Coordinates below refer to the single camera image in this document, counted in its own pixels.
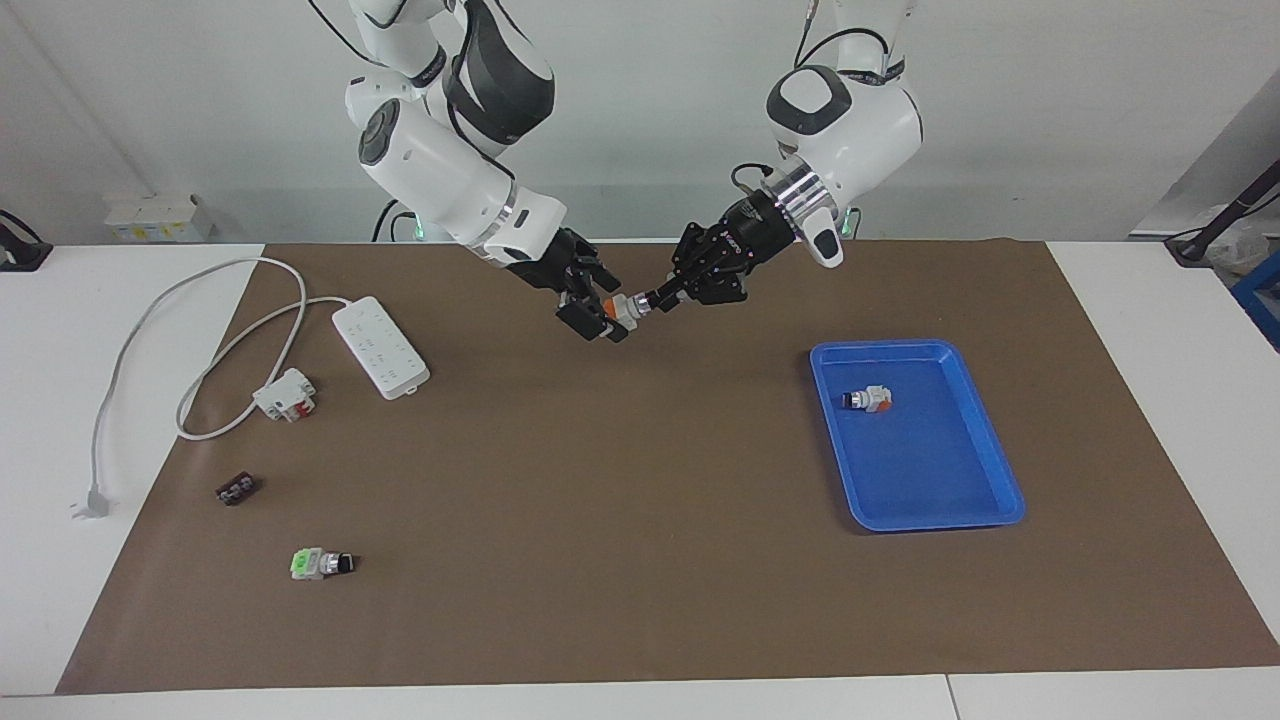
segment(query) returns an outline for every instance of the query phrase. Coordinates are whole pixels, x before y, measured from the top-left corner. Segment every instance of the blue tray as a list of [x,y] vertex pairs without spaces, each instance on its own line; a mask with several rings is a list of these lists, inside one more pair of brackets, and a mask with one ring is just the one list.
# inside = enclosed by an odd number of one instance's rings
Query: blue tray
[[[941,340],[828,342],[809,354],[849,509],[877,532],[1009,525],[1027,507],[960,351]],[[881,384],[884,413],[841,407]]]

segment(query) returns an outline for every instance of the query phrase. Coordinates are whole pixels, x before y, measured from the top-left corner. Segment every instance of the black terminal block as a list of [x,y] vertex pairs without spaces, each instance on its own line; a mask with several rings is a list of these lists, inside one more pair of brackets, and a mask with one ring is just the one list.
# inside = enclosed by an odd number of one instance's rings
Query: black terminal block
[[241,473],[236,475],[232,482],[218,488],[215,493],[218,500],[227,507],[233,507],[244,502],[244,498],[257,492],[261,483],[253,479],[253,475],[248,473]]

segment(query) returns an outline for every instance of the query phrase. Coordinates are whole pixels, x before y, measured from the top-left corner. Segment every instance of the white wall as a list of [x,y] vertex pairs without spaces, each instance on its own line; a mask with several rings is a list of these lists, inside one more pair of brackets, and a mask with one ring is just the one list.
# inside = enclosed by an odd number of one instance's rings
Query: white wall
[[[1170,234],[1197,227],[1199,213],[1230,202],[1280,159],[1280,72],[1233,119],[1222,135],[1174,183],[1139,223],[1134,234]],[[1248,222],[1262,232],[1280,233],[1280,202]]]
[[[143,181],[198,193],[224,237],[367,236],[385,196],[355,160],[342,105],[362,65],[303,0],[5,1]],[[346,3],[320,4],[351,27]],[[763,102],[803,0],[506,4],[559,94],[504,161],[585,234],[712,222],[736,195],[728,168],[773,156]],[[864,234],[1120,240],[1280,65],[1277,36],[1274,0],[922,0],[901,44],[925,146],[861,202]],[[0,61],[0,201],[65,214],[74,228],[55,240],[105,240],[87,188],[128,182],[10,102],[42,88]]]

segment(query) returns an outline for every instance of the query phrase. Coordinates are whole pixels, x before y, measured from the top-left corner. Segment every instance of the white table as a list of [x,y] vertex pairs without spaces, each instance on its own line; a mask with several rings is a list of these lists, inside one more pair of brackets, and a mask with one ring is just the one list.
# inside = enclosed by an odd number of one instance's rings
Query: white table
[[[1051,245],[1263,619],[1280,628],[1280,356],[1208,272],[1158,245]],[[0,275],[0,693],[52,692],[252,265],[184,291],[140,334],[108,415],[105,520],[72,521],[119,343],[164,287],[261,246],[60,247]],[[394,251],[370,249],[370,251]],[[1192,314],[1178,307],[1198,307]],[[824,680],[8,697],[3,717],[1280,717],[1280,667]]]

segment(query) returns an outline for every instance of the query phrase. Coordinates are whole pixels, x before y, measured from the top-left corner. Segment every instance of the brown paper surface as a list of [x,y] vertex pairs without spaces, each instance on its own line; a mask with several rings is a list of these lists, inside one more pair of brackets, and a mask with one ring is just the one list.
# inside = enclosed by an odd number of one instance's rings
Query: brown paper surface
[[[602,249],[630,292],[669,252]],[[846,252],[832,272],[788,251],[748,302],[612,345],[457,247],[270,247],[315,295],[379,297],[433,377],[383,400],[314,306],[287,366],[315,416],[174,445],[59,692],[1280,664],[1043,245]],[[260,266],[232,331],[294,292]],[[188,427],[243,407],[288,324]],[[878,536],[849,512],[808,352],[929,337],[974,375],[1018,525]],[[241,470],[264,487],[224,507]],[[357,571],[292,580],[310,546]]]

